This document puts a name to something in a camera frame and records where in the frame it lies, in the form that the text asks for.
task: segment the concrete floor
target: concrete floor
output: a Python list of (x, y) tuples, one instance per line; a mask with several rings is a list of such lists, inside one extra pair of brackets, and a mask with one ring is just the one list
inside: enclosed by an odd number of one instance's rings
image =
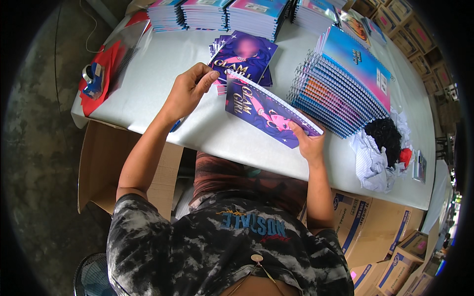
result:
[[(127, 0), (104, 1), (118, 20)], [(112, 29), (98, 22), (89, 39), (97, 49)], [(84, 130), (70, 115), (82, 68), (94, 54), (85, 40), (94, 21), (78, 0), (63, 1), (56, 47), (56, 9), (40, 28), (11, 94), (4, 126), (2, 172), (11, 223), (33, 273), (50, 295), (71, 295), (81, 259), (104, 252), (110, 217), (89, 203), (77, 213), (77, 174)]]

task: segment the black fabric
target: black fabric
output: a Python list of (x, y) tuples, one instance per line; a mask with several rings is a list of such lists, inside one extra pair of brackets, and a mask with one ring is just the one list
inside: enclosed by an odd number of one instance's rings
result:
[[(230, 194), (233, 198), (224, 198)], [(115, 205), (107, 243), (109, 279), (119, 295), (219, 295), (263, 266), (302, 295), (353, 295), (333, 230), (312, 235), (286, 212), (221, 192), (171, 225), (142, 197)], [(256, 269), (255, 276), (266, 277)]]

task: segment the blue tape dispenser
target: blue tape dispenser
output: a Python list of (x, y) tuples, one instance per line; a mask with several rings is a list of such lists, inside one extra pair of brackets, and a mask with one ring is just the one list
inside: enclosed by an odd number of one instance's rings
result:
[(82, 70), (82, 78), (87, 86), (82, 90), (83, 94), (93, 100), (97, 100), (103, 92), (104, 67), (98, 63), (87, 65)]

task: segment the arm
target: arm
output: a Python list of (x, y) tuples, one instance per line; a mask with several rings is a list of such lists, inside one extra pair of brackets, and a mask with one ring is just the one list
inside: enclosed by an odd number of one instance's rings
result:
[(317, 234), (322, 229), (334, 228), (334, 206), (323, 157), (326, 130), (322, 128), (324, 133), (321, 136), (307, 136), (294, 122), (288, 125), (298, 138), (300, 153), (308, 161), (310, 169), (306, 200), (308, 229)]
[(147, 199), (166, 137), (173, 124), (189, 115), (208, 92), (219, 72), (203, 63), (197, 63), (178, 75), (166, 102), (143, 136), (130, 152), (120, 174), (117, 199), (127, 193), (136, 193)]

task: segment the open cardboard box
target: open cardboard box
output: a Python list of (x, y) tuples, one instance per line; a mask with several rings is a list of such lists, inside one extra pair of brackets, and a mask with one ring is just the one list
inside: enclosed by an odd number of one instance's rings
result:
[[(89, 121), (79, 163), (77, 211), (92, 201), (112, 214), (120, 172), (141, 135), (97, 121)], [(183, 147), (166, 143), (150, 189), (146, 193), (165, 219), (170, 220), (174, 186)]]

